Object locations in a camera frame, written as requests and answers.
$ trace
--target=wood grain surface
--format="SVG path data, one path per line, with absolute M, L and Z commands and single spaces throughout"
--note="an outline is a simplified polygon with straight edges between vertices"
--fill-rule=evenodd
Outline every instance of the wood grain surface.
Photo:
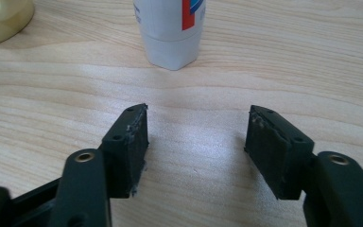
M 208 0 L 199 58 L 147 61 L 132 1 L 36 0 L 0 44 L 0 185 L 17 197 L 145 102 L 150 146 L 113 226 L 305 226 L 243 151 L 250 105 L 363 167 L 363 0 Z

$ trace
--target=wooden table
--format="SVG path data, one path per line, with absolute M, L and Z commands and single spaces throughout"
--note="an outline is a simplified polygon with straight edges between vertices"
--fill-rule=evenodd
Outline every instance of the wooden table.
M 0 185 L 12 197 L 97 148 L 145 102 L 150 146 L 138 194 L 113 226 L 305 226 L 243 151 L 252 104 L 363 166 L 363 1 L 208 0 L 199 58 L 148 63 L 131 0 L 36 0 L 0 44 Z

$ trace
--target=yellow mug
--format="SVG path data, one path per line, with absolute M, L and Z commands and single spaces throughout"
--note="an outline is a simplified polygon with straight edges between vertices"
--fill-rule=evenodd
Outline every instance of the yellow mug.
M 23 29 L 33 14 L 32 0 L 0 0 L 0 43 Z

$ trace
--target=white bottle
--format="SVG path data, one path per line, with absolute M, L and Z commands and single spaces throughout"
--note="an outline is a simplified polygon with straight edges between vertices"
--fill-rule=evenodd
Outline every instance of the white bottle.
M 199 55 L 205 0 L 134 0 L 147 58 L 178 70 Z

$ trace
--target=screw hole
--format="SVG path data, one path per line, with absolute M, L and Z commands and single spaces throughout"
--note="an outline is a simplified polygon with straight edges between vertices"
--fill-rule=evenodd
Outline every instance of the screw hole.
M 300 138 L 300 137 L 294 138 L 294 141 L 299 142 L 299 143 L 303 142 L 302 138 Z
M 85 224 L 86 215 L 79 214 L 71 217 L 69 221 L 67 221 L 68 227 L 83 227 Z
M 113 137 L 113 140 L 121 140 L 122 138 L 123 138 L 123 136 L 121 136 L 121 135 L 115 135 Z
M 338 164 L 338 165 L 343 165 L 343 166 L 346 166 L 349 164 L 349 160 L 347 160 L 346 158 L 344 157 L 341 157 L 339 155 L 335 155 L 335 154 L 332 154 L 332 155 L 329 155 L 329 159 L 335 163 L 335 164 Z
M 76 162 L 85 163 L 92 159 L 94 159 L 94 154 L 91 152 L 87 152 L 87 153 L 82 153 L 78 157 L 76 157 Z

